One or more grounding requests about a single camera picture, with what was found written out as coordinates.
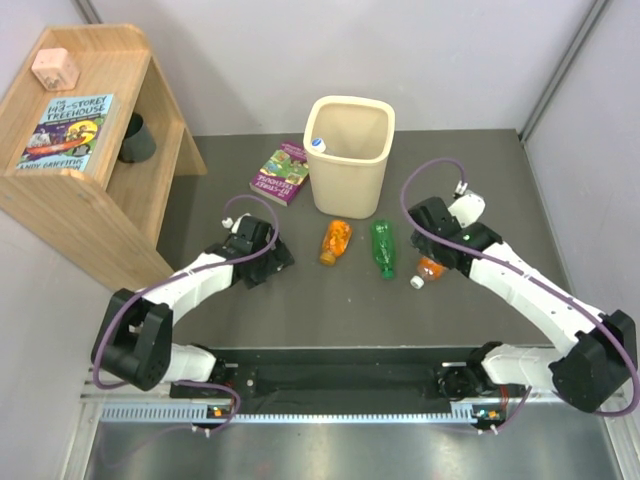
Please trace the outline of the green plastic bottle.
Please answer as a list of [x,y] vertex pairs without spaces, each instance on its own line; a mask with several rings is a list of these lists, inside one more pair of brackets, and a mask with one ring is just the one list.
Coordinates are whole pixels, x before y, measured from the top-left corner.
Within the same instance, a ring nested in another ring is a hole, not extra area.
[[391,224],[387,220],[374,220],[371,224],[372,254],[383,279],[395,277],[395,240]]

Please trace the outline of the orange bottle white cap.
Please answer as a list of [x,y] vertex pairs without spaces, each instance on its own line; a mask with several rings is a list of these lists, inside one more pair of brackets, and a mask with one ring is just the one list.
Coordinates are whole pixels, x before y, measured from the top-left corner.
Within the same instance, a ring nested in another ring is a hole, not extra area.
[[411,277],[410,285],[414,289],[421,289],[426,283],[438,280],[448,269],[443,265],[423,256],[417,265],[417,273]]

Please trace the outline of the small orange bottle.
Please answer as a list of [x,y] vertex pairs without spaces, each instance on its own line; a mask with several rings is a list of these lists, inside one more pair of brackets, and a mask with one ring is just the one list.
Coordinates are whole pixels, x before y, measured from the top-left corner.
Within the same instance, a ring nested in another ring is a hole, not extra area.
[[319,261],[333,266],[347,250],[352,236],[352,227],[344,220],[331,220],[321,245]]

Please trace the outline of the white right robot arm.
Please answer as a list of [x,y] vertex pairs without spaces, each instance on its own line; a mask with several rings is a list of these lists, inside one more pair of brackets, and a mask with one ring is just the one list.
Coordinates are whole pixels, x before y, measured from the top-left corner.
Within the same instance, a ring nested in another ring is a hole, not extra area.
[[487,396],[501,385],[532,387],[552,391],[580,411],[599,412],[637,375],[634,320],[621,310],[606,314],[549,281],[479,222],[483,209],[483,201],[472,195],[451,206],[428,198],[407,212],[415,227],[411,243],[423,256],[500,297],[551,344],[486,343],[466,362],[469,388]]

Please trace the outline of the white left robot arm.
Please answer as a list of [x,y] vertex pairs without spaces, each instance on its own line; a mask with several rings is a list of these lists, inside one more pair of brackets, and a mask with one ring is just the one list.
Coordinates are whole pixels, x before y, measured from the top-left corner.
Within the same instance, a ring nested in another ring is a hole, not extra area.
[[112,295],[91,352],[95,374],[104,370],[142,391],[182,381],[209,397],[224,390],[227,374],[214,354],[174,343],[174,326],[210,296],[239,282],[254,288],[295,260],[267,221],[244,214],[222,225],[228,230],[224,242],[158,286]]

